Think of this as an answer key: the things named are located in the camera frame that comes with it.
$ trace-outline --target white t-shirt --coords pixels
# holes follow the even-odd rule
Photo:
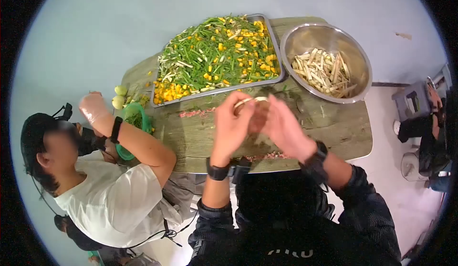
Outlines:
[[[94,151],[79,157],[75,168],[84,172],[86,179],[55,201],[92,240],[112,247],[131,247],[163,230],[164,218],[170,229],[183,222],[163,199],[150,166],[140,164],[122,173],[120,166],[105,162],[102,153]]]

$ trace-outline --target wooden table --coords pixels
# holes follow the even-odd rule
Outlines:
[[[316,17],[281,18],[270,20],[278,43],[283,33],[305,22],[325,22]],[[157,53],[129,69],[121,84],[128,87],[128,94],[151,93],[145,87],[152,81],[150,71],[157,68]],[[353,104],[325,102],[298,85],[291,77],[285,81],[242,90],[251,96],[267,96],[269,93],[282,98],[295,113],[303,131],[314,139],[323,141],[329,150],[344,160],[366,156],[372,149],[372,133],[364,101]],[[213,108],[220,105],[228,92],[200,97],[180,103],[153,108],[149,104],[146,114],[153,117],[154,136],[171,147],[177,155],[175,171],[205,173],[206,158],[213,147]],[[190,117],[192,111],[199,111]],[[234,154],[240,156],[264,156],[280,150],[265,135],[250,135]],[[298,168],[296,160],[274,158],[255,159],[252,172],[276,172]]]

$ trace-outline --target sneaker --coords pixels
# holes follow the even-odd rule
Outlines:
[[[399,122],[398,120],[394,120],[393,122],[393,131],[394,133],[397,135],[399,135],[399,128],[401,127],[401,122]]]

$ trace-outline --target black wrist device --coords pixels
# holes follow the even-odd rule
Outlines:
[[[245,173],[250,172],[251,162],[242,157],[240,160],[231,160],[225,167],[210,165],[210,158],[207,158],[207,174],[213,180],[224,180],[226,177],[233,177],[232,183],[238,184]]]
[[[119,144],[118,135],[119,135],[119,128],[121,127],[121,123],[122,123],[122,118],[117,116],[114,119],[113,129],[111,131],[111,137],[110,137],[110,141],[112,141],[114,144]]]
[[[213,180],[223,180],[228,176],[230,163],[225,167],[210,166],[210,158],[207,158],[207,173]]]
[[[311,176],[317,184],[326,183],[328,180],[328,173],[324,171],[324,160],[328,156],[328,149],[321,141],[317,142],[317,152],[313,154],[304,164],[299,163],[301,170]]]

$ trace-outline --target black jacket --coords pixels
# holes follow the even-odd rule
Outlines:
[[[189,265],[399,265],[394,223],[385,201],[353,166],[348,185],[336,193],[344,211],[339,223],[304,217],[294,225],[233,226],[232,207],[198,202],[199,218],[189,237]]]

